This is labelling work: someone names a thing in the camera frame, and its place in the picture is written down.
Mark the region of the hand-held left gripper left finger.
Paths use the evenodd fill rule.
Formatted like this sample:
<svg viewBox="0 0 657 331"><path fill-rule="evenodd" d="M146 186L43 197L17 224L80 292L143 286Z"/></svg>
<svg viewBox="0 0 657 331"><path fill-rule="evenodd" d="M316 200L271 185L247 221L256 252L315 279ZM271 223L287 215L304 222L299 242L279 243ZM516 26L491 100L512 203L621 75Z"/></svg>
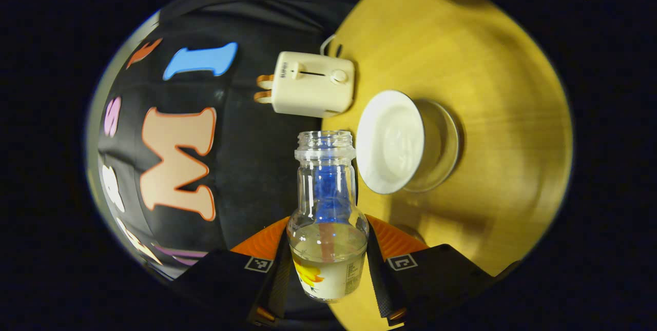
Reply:
<svg viewBox="0 0 657 331"><path fill-rule="evenodd" d="M284 218L231 250L206 254L172 282L173 289L221 324L275 328L285 314L292 260Z"/></svg>

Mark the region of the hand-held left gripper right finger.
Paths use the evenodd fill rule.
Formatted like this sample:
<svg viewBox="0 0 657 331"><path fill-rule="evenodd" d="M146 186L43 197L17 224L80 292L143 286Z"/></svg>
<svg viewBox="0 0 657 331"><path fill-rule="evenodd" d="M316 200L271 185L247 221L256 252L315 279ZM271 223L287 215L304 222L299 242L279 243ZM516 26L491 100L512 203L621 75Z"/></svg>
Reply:
<svg viewBox="0 0 657 331"><path fill-rule="evenodd" d="M430 247L381 219L366 219L369 272L388 324L434 322L496 280L449 244Z"/></svg>

